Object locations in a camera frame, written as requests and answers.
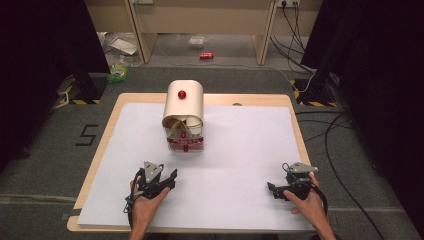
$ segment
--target white sheet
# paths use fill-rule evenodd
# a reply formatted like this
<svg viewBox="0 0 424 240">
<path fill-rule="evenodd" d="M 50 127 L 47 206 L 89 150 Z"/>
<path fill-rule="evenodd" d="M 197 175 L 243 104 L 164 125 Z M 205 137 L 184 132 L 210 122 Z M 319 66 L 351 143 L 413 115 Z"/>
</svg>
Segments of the white sheet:
<svg viewBox="0 0 424 240">
<path fill-rule="evenodd" d="M 129 183 L 144 161 L 177 168 L 176 187 L 151 227 L 232 230 L 311 230 L 291 202 L 276 200 L 267 182 L 287 185 L 283 163 L 300 162 L 285 107 L 205 106 L 200 153 L 168 150 L 164 104 L 126 104 L 109 140 L 78 220 L 80 225 L 128 226 Z"/>
</svg>

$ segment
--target hand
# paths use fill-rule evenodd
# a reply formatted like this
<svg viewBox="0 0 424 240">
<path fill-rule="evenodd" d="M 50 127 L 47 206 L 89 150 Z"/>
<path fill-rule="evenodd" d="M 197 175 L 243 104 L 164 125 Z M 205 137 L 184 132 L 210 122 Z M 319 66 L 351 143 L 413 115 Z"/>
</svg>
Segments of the hand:
<svg viewBox="0 0 424 240">
<path fill-rule="evenodd" d="M 309 173 L 311 181 L 319 187 L 318 180 L 313 173 Z M 301 213 L 306 220 L 317 230 L 321 239 L 336 239 L 330 224 L 328 223 L 327 216 L 324 212 L 324 207 L 320 196 L 314 191 L 310 190 L 308 197 L 305 200 L 299 199 L 294 193 L 285 190 L 284 195 L 296 204 L 296 207 L 291 210 L 292 214 Z"/>
<path fill-rule="evenodd" d="M 140 177 L 137 178 L 137 184 L 134 186 L 134 192 L 137 192 L 137 185 L 140 181 Z M 130 188 L 133 186 L 133 181 L 130 182 Z M 153 220 L 156 211 L 159 208 L 160 203 L 168 195 L 170 188 L 164 188 L 162 192 L 153 199 L 148 199 L 143 196 L 138 197 L 132 208 L 132 229 L 130 239 L 143 239 L 146 233 L 147 227 Z"/>
</svg>

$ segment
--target black curtain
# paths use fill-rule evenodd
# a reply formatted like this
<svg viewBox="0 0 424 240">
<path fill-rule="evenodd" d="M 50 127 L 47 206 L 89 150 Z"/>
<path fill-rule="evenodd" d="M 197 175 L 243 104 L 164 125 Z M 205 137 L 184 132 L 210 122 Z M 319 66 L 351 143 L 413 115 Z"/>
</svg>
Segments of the black curtain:
<svg viewBox="0 0 424 240">
<path fill-rule="evenodd" d="M 108 73 L 83 0 L 0 1 L 0 171 L 28 147 L 69 75 Z"/>
<path fill-rule="evenodd" d="M 302 63 L 338 74 L 364 147 L 424 237 L 424 3 L 366 1 L 356 26 L 346 28 L 352 3 L 361 1 L 323 1 Z M 335 45 L 341 31 L 350 37 Z"/>
</svg>

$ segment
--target red can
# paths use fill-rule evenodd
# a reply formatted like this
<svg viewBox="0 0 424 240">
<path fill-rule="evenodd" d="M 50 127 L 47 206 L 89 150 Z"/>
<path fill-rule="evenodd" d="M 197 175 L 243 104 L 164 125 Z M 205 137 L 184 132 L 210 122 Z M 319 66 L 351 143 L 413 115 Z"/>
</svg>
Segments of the red can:
<svg viewBox="0 0 424 240">
<path fill-rule="evenodd" d="M 205 52 L 200 54 L 200 60 L 213 59 L 213 52 Z"/>
</svg>

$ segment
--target red ball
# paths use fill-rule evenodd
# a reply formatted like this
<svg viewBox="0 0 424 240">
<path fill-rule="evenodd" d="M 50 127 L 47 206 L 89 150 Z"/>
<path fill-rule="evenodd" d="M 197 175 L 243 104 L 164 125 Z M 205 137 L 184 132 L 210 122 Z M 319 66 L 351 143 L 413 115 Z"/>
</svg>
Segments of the red ball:
<svg viewBox="0 0 424 240">
<path fill-rule="evenodd" d="M 186 96 L 187 96 L 187 93 L 185 91 L 181 90 L 178 92 L 178 97 L 180 99 L 184 99 Z"/>
</svg>

